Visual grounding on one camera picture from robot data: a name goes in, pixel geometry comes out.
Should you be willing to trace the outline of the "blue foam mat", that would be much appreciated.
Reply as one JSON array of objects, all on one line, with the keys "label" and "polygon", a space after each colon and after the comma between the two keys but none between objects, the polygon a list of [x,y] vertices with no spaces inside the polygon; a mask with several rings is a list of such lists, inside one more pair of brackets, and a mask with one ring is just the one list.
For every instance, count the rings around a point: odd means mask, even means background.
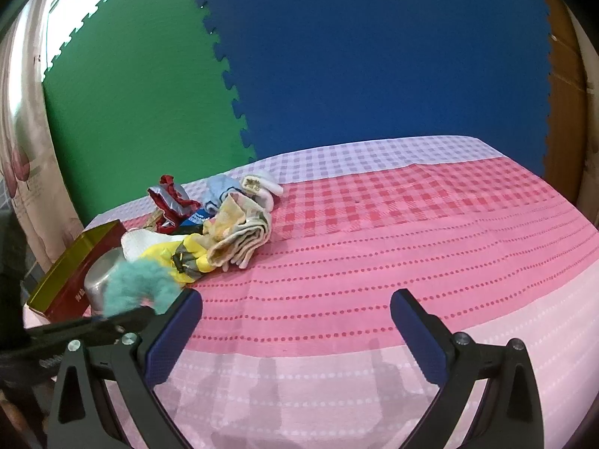
[{"label": "blue foam mat", "polygon": [[547,152],[545,0],[196,0],[260,158],[430,135]]}]

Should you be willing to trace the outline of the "white sock pair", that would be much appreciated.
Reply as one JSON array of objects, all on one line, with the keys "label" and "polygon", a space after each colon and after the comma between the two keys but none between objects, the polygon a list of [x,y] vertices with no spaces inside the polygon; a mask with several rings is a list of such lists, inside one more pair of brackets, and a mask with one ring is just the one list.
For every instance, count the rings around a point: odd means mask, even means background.
[{"label": "white sock pair", "polygon": [[268,212],[272,212],[275,200],[284,194],[284,188],[274,180],[271,173],[258,171],[246,174],[241,179],[241,188],[257,204]]}]

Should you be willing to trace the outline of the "blue black sachet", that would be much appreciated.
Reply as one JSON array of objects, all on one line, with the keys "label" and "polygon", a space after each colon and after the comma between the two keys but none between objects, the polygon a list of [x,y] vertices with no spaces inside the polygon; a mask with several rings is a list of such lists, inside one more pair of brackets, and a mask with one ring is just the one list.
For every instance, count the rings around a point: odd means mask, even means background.
[{"label": "blue black sachet", "polygon": [[199,209],[179,225],[178,234],[202,234],[203,223],[210,218],[211,216],[204,209]]}]

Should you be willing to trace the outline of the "green foam mat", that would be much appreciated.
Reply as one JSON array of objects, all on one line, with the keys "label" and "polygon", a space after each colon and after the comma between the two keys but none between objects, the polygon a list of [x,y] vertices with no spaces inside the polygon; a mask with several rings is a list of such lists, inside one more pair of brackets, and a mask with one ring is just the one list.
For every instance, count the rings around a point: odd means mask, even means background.
[{"label": "green foam mat", "polygon": [[47,71],[43,90],[60,170],[83,223],[178,183],[248,164],[238,93],[195,0],[107,0]]}]

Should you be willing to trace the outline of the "wooden door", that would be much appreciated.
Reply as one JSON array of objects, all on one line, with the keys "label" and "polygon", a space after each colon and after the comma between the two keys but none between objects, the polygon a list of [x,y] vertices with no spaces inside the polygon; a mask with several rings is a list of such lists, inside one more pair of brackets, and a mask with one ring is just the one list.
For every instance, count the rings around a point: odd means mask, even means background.
[{"label": "wooden door", "polygon": [[587,75],[566,3],[545,0],[550,46],[549,114],[543,178],[575,203],[581,186],[587,146]]}]

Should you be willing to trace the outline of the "teal fluffy sock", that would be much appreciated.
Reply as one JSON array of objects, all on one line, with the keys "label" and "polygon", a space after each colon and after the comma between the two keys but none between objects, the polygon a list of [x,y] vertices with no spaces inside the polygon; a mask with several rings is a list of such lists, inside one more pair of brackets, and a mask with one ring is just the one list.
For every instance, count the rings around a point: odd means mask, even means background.
[{"label": "teal fluffy sock", "polygon": [[143,306],[151,307],[156,314],[164,314],[181,290],[182,286],[170,270],[155,260],[125,260],[107,278],[103,315],[112,317]]}]

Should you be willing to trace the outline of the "cream white cloth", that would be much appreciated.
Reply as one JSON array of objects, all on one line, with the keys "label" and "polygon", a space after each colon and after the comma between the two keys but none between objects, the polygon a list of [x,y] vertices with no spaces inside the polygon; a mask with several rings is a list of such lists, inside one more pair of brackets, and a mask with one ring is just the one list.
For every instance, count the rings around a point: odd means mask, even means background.
[{"label": "cream white cloth", "polygon": [[121,237],[121,248],[125,260],[134,262],[150,246],[166,242],[182,242],[184,238],[184,235],[168,235],[147,229],[133,229],[127,231]]}]

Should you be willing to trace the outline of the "pink checkered tablecloth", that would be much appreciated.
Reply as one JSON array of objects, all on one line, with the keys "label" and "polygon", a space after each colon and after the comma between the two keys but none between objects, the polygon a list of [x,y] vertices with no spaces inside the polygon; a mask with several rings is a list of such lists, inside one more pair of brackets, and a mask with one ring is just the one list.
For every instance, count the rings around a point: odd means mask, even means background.
[{"label": "pink checkered tablecloth", "polygon": [[195,448],[396,448],[435,396],[389,313],[408,289],[454,332],[525,343],[544,444],[598,391],[598,232],[470,137],[360,142],[236,168],[284,194],[245,270],[198,283],[203,317],[157,395]]}]

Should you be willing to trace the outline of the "red gold tin box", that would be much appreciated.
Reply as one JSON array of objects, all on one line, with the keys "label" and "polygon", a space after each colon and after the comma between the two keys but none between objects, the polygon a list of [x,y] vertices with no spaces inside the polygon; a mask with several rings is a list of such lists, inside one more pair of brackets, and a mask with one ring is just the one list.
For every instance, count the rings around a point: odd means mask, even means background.
[{"label": "red gold tin box", "polygon": [[42,277],[27,300],[28,308],[49,322],[82,316],[89,307],[87,272],[104,253],[121,245],[125,232],[120,220],[83,231]]}]

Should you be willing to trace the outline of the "cotton swab bag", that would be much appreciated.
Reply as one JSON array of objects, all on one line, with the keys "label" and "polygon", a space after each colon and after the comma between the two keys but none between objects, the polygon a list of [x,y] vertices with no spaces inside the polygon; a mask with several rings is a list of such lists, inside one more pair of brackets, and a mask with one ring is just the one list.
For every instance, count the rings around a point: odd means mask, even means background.
[{"label": "cotton swab bag", "polygon": [[164,213],[160,209],[155,209],[147,216],[142,228],[150,231],[157,231],[157,228],[164,222]]}]

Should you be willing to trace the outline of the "yellow grey sock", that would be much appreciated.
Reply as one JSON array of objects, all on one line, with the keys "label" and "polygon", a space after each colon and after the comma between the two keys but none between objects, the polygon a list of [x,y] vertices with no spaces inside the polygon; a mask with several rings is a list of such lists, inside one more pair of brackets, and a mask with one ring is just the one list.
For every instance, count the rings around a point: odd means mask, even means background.
[{"label": "yellow grey sock", "polygon": [[204,237],[194,233],[181,240],[161,242],[147,247],[141,253],[141,258],[154,260],[160,266],[164,266],[179,284],[193,284],[215,270],[215,266],[208,261],[206,245]]}]

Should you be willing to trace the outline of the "steel bowl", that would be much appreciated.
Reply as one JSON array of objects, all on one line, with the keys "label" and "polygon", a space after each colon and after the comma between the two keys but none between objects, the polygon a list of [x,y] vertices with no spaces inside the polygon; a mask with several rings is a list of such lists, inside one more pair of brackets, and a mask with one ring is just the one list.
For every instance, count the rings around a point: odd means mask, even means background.
[{"label": "steel bowl", "polygon": [[121,246],[115,247],[100,256],[89,268],[84,278],[84,290],[93,315],[104,312],[104,290],[111,274],[125,260]]}]

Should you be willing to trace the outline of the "floral curtain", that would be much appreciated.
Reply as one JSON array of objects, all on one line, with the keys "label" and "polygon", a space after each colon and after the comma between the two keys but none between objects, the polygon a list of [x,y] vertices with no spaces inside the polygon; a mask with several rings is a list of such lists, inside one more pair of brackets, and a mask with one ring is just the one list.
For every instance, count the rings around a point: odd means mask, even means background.
[{"label": "floral curtain", "polygon": [[40,267],[83,230],[59,167],[43,90],[50,0],[28,0],[1,41],[1,175]]}]

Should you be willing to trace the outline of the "red silver snack wrapper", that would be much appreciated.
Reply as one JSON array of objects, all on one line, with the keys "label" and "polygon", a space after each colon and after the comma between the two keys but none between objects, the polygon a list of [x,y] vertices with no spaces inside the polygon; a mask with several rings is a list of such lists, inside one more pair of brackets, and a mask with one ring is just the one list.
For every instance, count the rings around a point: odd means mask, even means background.
[{"label": "red silver snack wrapper", "polygon": [[185,189],[174,181],[171,175],[160,176],[157,186],[147,189],[160,216],[155,220],[154,231],[173,233],[185,220],[190,218],[201,204],[188,196]]}]

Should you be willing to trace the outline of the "light blue fluffy sock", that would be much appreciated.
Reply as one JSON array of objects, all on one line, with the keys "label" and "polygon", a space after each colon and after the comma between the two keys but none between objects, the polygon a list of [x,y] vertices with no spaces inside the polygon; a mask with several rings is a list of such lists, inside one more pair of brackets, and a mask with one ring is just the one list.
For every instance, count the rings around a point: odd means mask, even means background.
[{"label": "light blue fluffy sock", "polygon": [[238,180],[224,174],[211,176],[201,196],[203,209],[210,216],[215,215],[226,196],[231,192],[241,193],[243,189]]}]

